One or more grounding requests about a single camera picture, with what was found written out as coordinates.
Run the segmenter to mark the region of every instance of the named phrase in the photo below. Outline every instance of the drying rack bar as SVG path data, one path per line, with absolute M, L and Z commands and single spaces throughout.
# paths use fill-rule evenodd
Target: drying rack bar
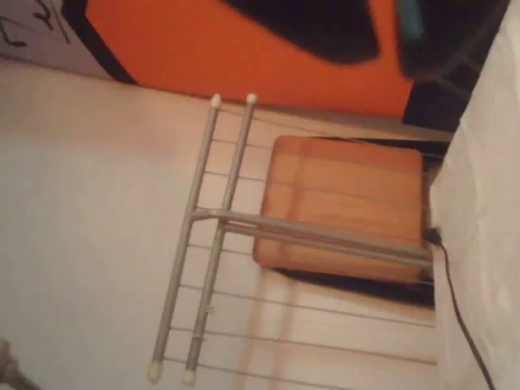
M 197 310 L 197 318 L 193 327 L 193 335 L 185 363 L 185 371 L 182 382 L 186 385 L 194 385 L 196 382 L 196 370 L 202 348 L 202 341 L 206 332 L 208 314 L 211 312 L 211 297 L 215 290 L 216 275 L 219 269 L 220 255 L 223 251 L 223 241 L 226 233 L 236 233 L 246 236 L 263 237 L 272 240 L 286 241 L 297 245 L 304 245 L 318 249 L 332 250 L 343 254 L 354 254 L 366 258 L 379 259 L 385 262 L 413 265 L 430 270 L 432 267 L 431 254 L 424 248 L 412 245 L 398 244 L 388 240 L 376 240 L 363 236 L 339 232 L 327 228 L 315 227 L 309 223 L 292 222 L 284 219 L 267 218 L 258 215 L 244 214 L 232 211 L 232 202 L 235 196 L 236 183 L 239 179 L 242 160 L 247 146 L 249 128 L 254 113 L 256 95 L 250 94 L 246 100 L 245 113 L 242 117 L 240 132 L 236 142 L 231 169 L 227 176 L 227 184 L 224 190 L 222 205 L 219 209 L 198 208 L 198 198 L 202 188 L 202 180 L 206 173 L 206 164 L 210 152 L 210 145 L 215 133 L 215 125 L 220 108 L 220 96 L 215 95 L 211 99 L 210 113 L 206 123 L 201 151 L 193 175 L 192 186 L 188 195 L 188 201 L 184 212 L 184 219 L 180 230 L 179 242 L 175 252 L 175 261 L 171 270 L 168 284 L 167 298 L 162 311 L 158 334 L 155 341 L 152 362 L 148 370 L 149 381 L 156 384 L 163 372 L 163 362 L 166 359 L 166 348 L 171 330 L 171 321 L 176 306 L 176 300 L 181 287 L 181 277 L 184 269 L 186 253 L 189 247 L 189 238 L 193 224 L 205 219 L 216 219 L 217 227 L 214 233 L 213 244 L 210 248 L 210 258 L 206 270 L 201 298 Z M 230 372 L 249 375 L 239 371 Z M 318 388 L 330 388 L 348 390 L 339 387 L 323 386 L 314 383 L 290 381 L 294 384 L 314 385 Z

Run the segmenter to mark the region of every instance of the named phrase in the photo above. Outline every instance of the orange wall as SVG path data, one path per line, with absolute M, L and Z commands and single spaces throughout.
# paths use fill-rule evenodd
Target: orange wall
M 370 0 L 381 53 L 337 65 L 316 58 L 218 0 L 90 0 L 87 17 L 142 85 L 196 95 L 401 117 L 393 0 Z

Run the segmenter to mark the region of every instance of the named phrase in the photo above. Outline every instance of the power cord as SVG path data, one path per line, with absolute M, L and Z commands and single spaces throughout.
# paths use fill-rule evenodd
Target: power cord
M 450 262 L 449 262 L 448 250 L 446 250 L 446 247 L 442 243 L 442 237 L 440 236 L 440 232 L 437 228 L 430 227 L 424 231 L 424 233 L 422 234 L 422 238 L 425 241 L 428 241 L 431 244 L 440 247 L 444 253 L 444 261 L 446 263 L 446 279 L 448 280 L 449 291 L 451 292 L 451 297 L 452 297 L 453 310 L 455 311 L 455 316 L 457 317 L 458 324 L 462 329 L 462 333 L 464 333 L 464 337 L 466 338 L 466 341 L 471 348 L 471 352 L 473 353 L 474 359 L 476 360 L 477 364 L 479 365 L 482 375 L 486 379 L 486 383 L 487 383 L 487 386 L 489 387 L 489 390 L 496 390 L 495 384 L 493 383 L 493 379 L 492 379 L 491 375 L 489 374 L 488 368 L 486 367 L 486 363 L 484 363 L 484 360 L 482 359 L 482 356 L 480 355 L 479 349 L 475 345 L 475 342 L 473 341 L 473 338 L 471 337 L 470 332 L 468 331 L 468 328 L 466 326 L 466 323 L 464 322 L 464 319 L 462 319 L 461 311 L 458 307 L 457 299 L 455 297 L 455 290 L 453 289 L 453 282 L 452 282 L 452 277 L 451 277 L 451 273 L 450 273 L 450 269 L 449 269 Z

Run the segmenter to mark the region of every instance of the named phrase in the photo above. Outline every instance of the wooden box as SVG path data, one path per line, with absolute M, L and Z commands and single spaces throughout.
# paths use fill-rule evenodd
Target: wooden box
M 420 246 L 421 154 L 369 143 L 281 136 L 274 144 L 263 216 Z M 413 282 L 420 269 L 373 258 L 257 239 L 256 262 L 268 267 L 373 280 Z

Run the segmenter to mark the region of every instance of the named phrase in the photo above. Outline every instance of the white bedsheet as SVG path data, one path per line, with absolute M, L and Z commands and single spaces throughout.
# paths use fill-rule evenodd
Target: white bedsheet
M 520 388 L 520 0 L 513 0 L 431 188 L 462 317 L 496 388 Z M 441 388 L 486 389 L 435 256 Z

